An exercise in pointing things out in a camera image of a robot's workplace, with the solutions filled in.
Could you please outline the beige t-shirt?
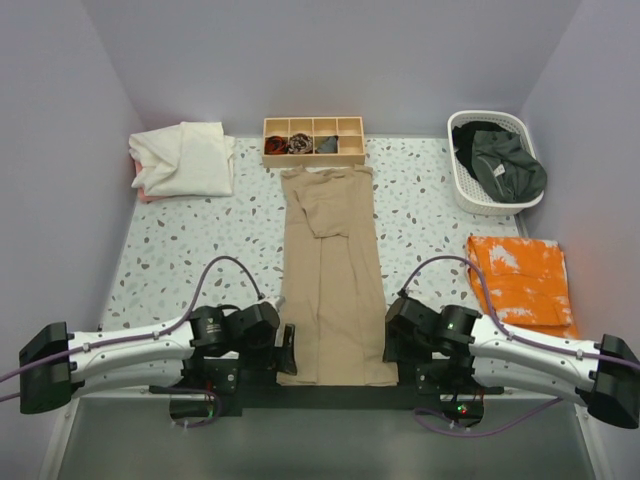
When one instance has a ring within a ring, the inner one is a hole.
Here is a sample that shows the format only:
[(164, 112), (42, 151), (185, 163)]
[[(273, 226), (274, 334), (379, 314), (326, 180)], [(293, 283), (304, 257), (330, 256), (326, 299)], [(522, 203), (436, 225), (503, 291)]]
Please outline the beige t-shirt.
[(386, 302), (374, 222), (373, 171), (281, 175), (286, 200), (281, 318), (295, 327), (295, 374), (282, 386), (394, 386), (383, 360)]

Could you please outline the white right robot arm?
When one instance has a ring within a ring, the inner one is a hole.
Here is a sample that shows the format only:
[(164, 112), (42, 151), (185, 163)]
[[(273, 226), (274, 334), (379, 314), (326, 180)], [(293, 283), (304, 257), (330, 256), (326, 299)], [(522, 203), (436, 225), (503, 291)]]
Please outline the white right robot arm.
[(639, 426), (639, 360), (613, 335), (560, 338), (507, 328), (466, 307), (436, 312), (404, 296), (386, 313), (383, 358), (412, 367), (419, 389), (457, 395), (515, 388), (582, 406), (614, 427)]

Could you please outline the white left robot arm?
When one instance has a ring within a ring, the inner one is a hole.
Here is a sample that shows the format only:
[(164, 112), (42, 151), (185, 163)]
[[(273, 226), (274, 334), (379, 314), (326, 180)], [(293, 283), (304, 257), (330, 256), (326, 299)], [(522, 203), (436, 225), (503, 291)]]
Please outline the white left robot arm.
[(295, 327), (280, 320), (281, 299), (245, 309), (201, 306), (161, 325), (110, 332), (41, 330), (19, 354), (20, 411), (56, 410), (106, 390), (147, 387), (170, 394), (231, 395), (241, 371), (297, 372)]

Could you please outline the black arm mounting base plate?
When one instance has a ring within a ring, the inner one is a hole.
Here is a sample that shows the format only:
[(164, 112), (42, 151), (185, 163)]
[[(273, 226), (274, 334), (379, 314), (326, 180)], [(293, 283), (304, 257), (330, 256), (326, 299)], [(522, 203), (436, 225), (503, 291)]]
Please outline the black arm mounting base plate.
[(481, 392), (501, 394), (501, 387), (481, 387), (471, 378), (455, 380), (444, 360), (399, 367), (396, 386), (280, 386), (274, 369), (248, 369), (238, 360), (205, 358), (187, 361), (182, 377), (162, 387), (155, 382), (152, 394), (182, 395), (214, 393), (203, 400), (172, 400), (174, 419), (203, 418), (213, 412), (219, 416), (240, 416), (245, 409), (313, 410), (412, 410), (440, 407), (440, 398), (458, 398)]

